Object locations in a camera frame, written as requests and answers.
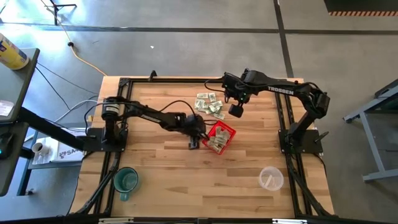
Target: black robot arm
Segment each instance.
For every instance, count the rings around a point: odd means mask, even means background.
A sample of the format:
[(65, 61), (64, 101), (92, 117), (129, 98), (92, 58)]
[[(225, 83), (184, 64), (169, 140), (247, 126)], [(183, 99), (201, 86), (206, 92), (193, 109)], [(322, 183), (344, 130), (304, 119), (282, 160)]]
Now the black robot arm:
[(237, 105), (231, 105), (229, 113), (236, 117), (243, 114), (243, 104), (248, 103), (251, 95), (258, 95), (261, 91), (271, 91), (297, 97), (307, 111), (298, 123), (290, 126), (287, 142), (300, 145), (305, 130), (314, 122), (326, 115), (329, 96), (321, 91), (316, 84), (306, 82), (290, 82), (287, 80), (270, 78), (262, 72), (246, 69), (242, 76), (236, 77), (230, 73), (224, 74), (222, 87), (225, 88), (226, 99), (234, 98)]
[[(105, 121), (103, 142), (112, 144), (119, 139), (117, 122), (125, 118), (140, 117), (155, 122), (167, 131), (177, 131), (190, 136), (189, 149), (199, 148), (199, 140), (207, 138), (206, 125), (199, 114), (187, 116), (185, 113), (163, 113), (161, 111), (140, 104), (138, 101), (129, 101), (121, 96), (108, 97), (104, 100), (102, 119)], [(125, 113), (119, 115), (119, 107), (124, 105)]]

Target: yellow cable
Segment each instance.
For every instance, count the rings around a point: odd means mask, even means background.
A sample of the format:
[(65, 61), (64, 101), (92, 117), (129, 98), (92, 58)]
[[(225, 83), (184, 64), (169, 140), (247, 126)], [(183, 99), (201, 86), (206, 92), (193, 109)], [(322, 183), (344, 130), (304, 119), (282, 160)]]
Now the yellow cable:
[[(72, 42), (72, 40), (70, 39), (70, 37), (69, 37), (69, 35), (68, 35), (68, 32), (67, 32), (67, 31), (65, 30), (65, 28), (63, 27), (61, 21), (55, 16), (55, 14), (49, 9), (49, 7), (43, 2), (43, 0), (40, 0), (40, 1), (41, 1), (41, 2), (43, 3), (43, 5), (51, 12), (51, 14), (54, 16), (54, 18), (55, 18), (55, 19), (58, 21), (58, 23), (61, 25), (63, 31), (65, 32), (65, 34), (66, 34), (67, 37), (68, 37), (69, 42)], [(87, 65), (89, 65), (89, 66), (95, 68), (95, 70), (99, 71), (99, 72), (100, 72), (101, 74), (103, 74), (104, 76), (108, 76), (106, 73), (104, 73), (103, 71), (101, 71), (101, 70), (100, 70), (99, 68), (97, 68), (96, 66), (90, 64), (89, 62), (87, 62), (87, 61), (83, 60), (82, 58), (80, 58), (79, 56), (77, 56), (77, 54), (76, 54), (76, 52), (75, 52), (75, 49), (73, 49), (73, 46), (70, 46), (70, 49), (72, 50), (72, 53), (74, 54), (74, 56), (75, 56), (77, 59), (79, 59), (80, 61), (86, 63)]]

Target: clear plastic cup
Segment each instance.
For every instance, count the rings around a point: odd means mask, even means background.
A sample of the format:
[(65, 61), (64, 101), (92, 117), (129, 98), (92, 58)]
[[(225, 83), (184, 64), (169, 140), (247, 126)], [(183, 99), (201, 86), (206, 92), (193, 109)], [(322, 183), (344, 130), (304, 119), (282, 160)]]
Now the clear plastic cup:
[(259, 176), (259, 184), (263, 189), (276, 191), (284, 184), (284, 176), (276, 167), (265, 167)]

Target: spray can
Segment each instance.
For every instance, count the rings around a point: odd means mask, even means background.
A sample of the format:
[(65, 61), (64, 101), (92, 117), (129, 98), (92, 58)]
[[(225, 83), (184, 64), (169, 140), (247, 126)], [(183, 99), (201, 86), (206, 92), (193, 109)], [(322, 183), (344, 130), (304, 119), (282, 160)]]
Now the spray can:
[(18, 70), (27, 65), (29, 58), (5, 36), (0, 34), (0, 62), (12, 70)]

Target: paper money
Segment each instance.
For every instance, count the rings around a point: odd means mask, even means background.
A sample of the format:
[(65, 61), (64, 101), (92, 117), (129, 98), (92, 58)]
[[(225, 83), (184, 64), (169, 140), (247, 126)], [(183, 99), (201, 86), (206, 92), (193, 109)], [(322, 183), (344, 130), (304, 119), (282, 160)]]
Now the paper money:
[(222, 113), (220, 113), (220, 114), (213, 113), (213, 116), (215, 118), (222, 119), (222, 120), (224, 120), (224, 118), (225, 118), (225, 114), (222, 114)]
[(216, 135), (209, 138), (207, 146), (218, 154), (223, 150), (231, 135), (227, 130), (222, 131), (220, 126), (216, 127)]
[(216, 136), (220, 135), (220, 132), (221, 132), (221, 126), (217, 126), (216, 127)]
[(219, 114), (219, 113), (221, 112), (222, 106), (217, 106), (216, 108), (217, 108), (217, 111), (216, 111), (215, 113), (218, 113), (218, 114)]
[(223, 106), (223, 102), (221, 100), (211, 103), (211, 105), (215, 106), (215, 107), (219, 107), (219, 106)]
[(215, 106), (213, 106), (213, 105), (209, 105), (209, 109), (210, 109), (210, 111), (211, 111), (212, 113), (214, 113), (214, 112), (217, 111), (217, 108), (216, 108)]
[(200, 112), (206, 112), (206, 111), (208, 111), (208, 109), (205, 109), (205, 108), (198, 108), (197, 110), (200, 111)]
[(195, 109), (203, 108), (204, 100), (196, 99), (195, 100)]
[(209, 93), (209, 99), (210, 99), (210, 102), (215, 102), (216, 101), (216, 93)]
[(198, 93), (197, 98), (198, 99), (207, 99), (207, 98), (209, 98), (209, 94), (208, 93)]

